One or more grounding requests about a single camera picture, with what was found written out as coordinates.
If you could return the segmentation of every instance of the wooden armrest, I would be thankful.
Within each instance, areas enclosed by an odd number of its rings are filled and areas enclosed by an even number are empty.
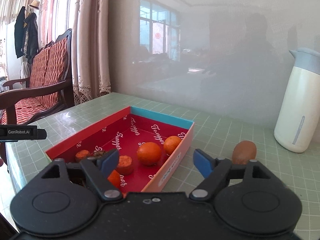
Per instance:
[[[30,77],[22,78],[22,79],[12,79],[12,80],[5,82],[2,86],[9,87],[9,89],[12,90],[13,84],[18,83],[18,82],[25,82],[25,81],[26,82],[30,81]]]
[[[41,97],[45,95],[50,95],[64,88],[72,86],[72,80],[67,79],[59,81],[54,84],[50,84],[43,87],[37,88],[23,88],[23,89],[13,89],[0,94],[0,110],[13,107],[21,99]]]

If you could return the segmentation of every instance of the gray thermos lid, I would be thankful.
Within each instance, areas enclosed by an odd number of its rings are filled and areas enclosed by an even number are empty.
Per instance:
[[[306,69],[313,73],[320,75],[320,53],[308,49],[308,48],[299,48],[297,51],[289,50],[290,53],[294,56],[295,62],[294,66]]]

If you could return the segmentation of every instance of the chair backrest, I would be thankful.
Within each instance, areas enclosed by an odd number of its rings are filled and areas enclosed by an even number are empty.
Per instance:
[[[60,35],[53,45],[42,49],[34,58],[30,87],[46,86],[71,78],[71,29]],[[56,92],[36,98],[46,109],[60,100]]]

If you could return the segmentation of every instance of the black circular disc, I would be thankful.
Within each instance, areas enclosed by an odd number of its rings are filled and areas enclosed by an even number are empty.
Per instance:
[[[227,224],[240,231],[270,235],[294,228],[302,205],[284,186],[264,183],[240,183],[220,191],[214,208]]]
[[[57,180],[23,188],[12,200],[10,211],[19,228],[55,235],[85,224],[97,206],[95,196],[86,188]]]

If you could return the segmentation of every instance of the glossy gray wall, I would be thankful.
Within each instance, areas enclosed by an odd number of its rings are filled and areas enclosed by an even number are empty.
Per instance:
[[[293,66],[320,51],[320,0],[150,0],[176,12],[180,60],[141,56],[140,0],[110,0],[112,90],[274,127]]]

